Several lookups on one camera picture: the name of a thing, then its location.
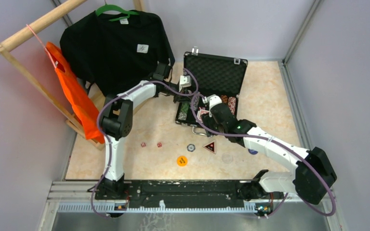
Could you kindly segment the blue poker chip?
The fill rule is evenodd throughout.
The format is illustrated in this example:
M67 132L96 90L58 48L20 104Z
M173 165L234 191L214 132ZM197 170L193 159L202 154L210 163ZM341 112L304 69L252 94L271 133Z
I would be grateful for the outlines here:
M195 147L195 145L194 145L194 144L189 144L189 145L187 145L187 150L188 150L189 152L193 152L193 151L195 151L195 149L196 149L196 147Z

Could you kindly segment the black aluminium poker case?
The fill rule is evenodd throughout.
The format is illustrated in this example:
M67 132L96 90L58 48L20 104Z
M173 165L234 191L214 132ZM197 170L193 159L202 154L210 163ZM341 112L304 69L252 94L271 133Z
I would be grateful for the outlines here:
M212 54L196 53L196 51L186 51L184 53L184 68L189 70L197 80L198 91L203 96L226 95L236 97L236 114L238 113L238 98L248 67L248 60L242 58L225 57ZM175 116L175 123L194 128L202 128L196 121L189 107L186 120L178 120L179 102ZM198 109L206 109L205 104L199 99Z

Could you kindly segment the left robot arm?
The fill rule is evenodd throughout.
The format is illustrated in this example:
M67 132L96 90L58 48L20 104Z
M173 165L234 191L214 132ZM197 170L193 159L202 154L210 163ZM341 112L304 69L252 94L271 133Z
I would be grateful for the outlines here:
M199 90L196 77L186 68L177 84L165 80L167 64L159 63L156 70L131 89L108 95L97 117L96 125L106 141L106 163L103 174L92 189L91 200L106 200L124 193L124 150L132 130L134 109L159 93L184 97Z

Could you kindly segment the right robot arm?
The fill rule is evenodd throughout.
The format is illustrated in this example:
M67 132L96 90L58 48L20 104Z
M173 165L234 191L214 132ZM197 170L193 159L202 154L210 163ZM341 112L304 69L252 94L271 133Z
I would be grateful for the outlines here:
M294 193L312 205L319 204L326 195L333 197L331 187L337 175L323 149L309 150L289 144L249 120L237 119L223 103L196 120L208 132L263 153L287 169L286 172L260 173L257 179L262 191Z

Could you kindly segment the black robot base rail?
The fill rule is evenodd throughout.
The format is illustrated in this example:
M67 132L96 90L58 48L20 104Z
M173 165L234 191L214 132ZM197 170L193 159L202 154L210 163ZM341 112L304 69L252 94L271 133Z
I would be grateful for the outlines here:
M267 193L252 180L102 180L96 200L123 200L129 208L242 208L256 199L281 199L282 192Z

